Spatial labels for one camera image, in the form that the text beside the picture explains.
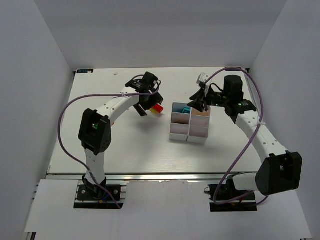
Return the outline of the red lego brick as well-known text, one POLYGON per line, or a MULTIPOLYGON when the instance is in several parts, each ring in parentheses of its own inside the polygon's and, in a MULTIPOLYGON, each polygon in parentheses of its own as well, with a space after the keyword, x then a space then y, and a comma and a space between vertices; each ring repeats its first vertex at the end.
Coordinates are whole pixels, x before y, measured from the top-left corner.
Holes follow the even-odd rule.
POLYGON ((164 108, 163 108, 160 104, 156 104, 156 105, 153 106, 152 108, 155 109, 156 111, 158 111, 160 114, 161 114, 162 111, 164 110, 164 108))

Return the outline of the teal curved lego brick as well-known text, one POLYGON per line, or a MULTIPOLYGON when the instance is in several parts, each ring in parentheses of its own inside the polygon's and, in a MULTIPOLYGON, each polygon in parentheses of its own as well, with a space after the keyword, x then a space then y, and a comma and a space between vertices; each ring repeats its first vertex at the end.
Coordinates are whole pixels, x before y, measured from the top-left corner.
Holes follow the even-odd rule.
POLYGON ((190 114, 191 113, 191 109, 189 107, 184 107, 182 110, 183 114, 190 114))

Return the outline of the yellow lego brick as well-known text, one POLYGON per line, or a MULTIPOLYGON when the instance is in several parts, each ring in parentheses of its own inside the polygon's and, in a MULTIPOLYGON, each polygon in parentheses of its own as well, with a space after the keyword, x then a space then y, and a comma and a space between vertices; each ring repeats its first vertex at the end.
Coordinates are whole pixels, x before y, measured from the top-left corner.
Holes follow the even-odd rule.
POLYGON ((153 113, 154 115, 159 115, 159 114, 160 114, 157 110, 155 110, 155 109, 153 109, 153 108, 150 108, 149 111, 150 111, 151 113, 153 113))

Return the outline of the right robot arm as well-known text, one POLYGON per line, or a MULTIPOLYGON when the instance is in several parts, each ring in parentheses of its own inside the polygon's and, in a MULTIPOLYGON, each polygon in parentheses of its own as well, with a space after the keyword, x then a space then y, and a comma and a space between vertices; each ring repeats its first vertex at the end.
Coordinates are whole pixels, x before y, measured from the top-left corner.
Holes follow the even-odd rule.
POLYGON ((232 175, 227 183, 237 192, 259 191, 264 196, 296 190, 300 185, 302 156, 290 152, 279 143, 262 122, 262 114, 244 98, 243 81, 238 75, 224 77, 223 89, 214 91, 201 73, 196 81, 200 89, 190 97, 188 106, 201 113, 211 106, 224 108, 225 113, 244 132, 261 160, 256 173, 232 175))

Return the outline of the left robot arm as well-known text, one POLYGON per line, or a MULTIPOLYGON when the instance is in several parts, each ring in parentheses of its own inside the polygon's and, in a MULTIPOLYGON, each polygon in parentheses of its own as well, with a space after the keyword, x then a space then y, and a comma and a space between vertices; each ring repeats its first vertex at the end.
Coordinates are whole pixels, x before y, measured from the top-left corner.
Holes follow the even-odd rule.
POLYGON ((94 110, 88 108, 82 115, 78 138, 84 148, 88 170, 82 177, 84 185, 97 194, 106 185, 104 172, 105 151, 112 142, 112 125, 133 107, 141 117, 146 111, 161 105, 159 93, 161 81, 154 74, 146 72, 141 79, 132 79, 124 88, 103 106, 94 110))

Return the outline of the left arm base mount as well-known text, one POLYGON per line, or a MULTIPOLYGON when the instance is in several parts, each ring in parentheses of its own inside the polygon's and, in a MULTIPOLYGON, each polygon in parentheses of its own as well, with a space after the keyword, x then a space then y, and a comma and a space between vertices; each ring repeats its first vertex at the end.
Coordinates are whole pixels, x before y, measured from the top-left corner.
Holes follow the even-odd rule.
POLYGON ((107 184, 105 188, 115 199, 119 207, 112 200, 110 195, 103 190, 95 194, 83 183, 78 183, 73 208, 74 209, 97 209, 97 210, 120 210, 125 202, 127 186, 121 184, 107 184))

